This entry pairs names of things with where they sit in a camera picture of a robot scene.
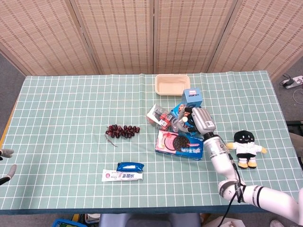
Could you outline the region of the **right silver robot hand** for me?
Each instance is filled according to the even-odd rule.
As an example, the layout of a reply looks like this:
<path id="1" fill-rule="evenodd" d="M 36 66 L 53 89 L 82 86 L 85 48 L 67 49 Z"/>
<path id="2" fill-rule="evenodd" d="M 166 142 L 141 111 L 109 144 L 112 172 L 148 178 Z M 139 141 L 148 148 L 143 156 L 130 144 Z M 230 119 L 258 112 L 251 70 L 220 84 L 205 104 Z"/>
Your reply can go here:
<path id="1" fill-rule="evenodd" d="M 216 126 L 210 116 L 209 112 L 205 108 L 201 107 L 185 107 L 183 113 L 187 113 L 187 122 L 191 127 L 185 127 L 183 123 L 183 117 L 178 121 L 177 128 L 184 133 L 200 134 L 202 137 L 211 137 L 214 135 Z"/>

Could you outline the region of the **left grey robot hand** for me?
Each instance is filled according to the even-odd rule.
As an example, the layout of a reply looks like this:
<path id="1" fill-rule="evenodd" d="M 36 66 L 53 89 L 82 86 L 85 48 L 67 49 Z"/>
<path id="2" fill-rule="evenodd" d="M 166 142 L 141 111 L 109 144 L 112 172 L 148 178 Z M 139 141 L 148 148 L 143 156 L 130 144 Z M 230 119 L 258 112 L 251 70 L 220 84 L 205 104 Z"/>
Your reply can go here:
<path id="1" fill-rule="evenodd" d="M 11 158 L 14 153 L 14 150 L 12 149 L 1 149 L 0 150 L 0 160 L 2 161 L 3 158 Z M 9 172 L 0 179 L 0 185 L 3 185 L 4 183 L 11 180 L 11 178 L 15 175 L 17 169 L 17 165 L 13 164 L 10 168 Z"/>

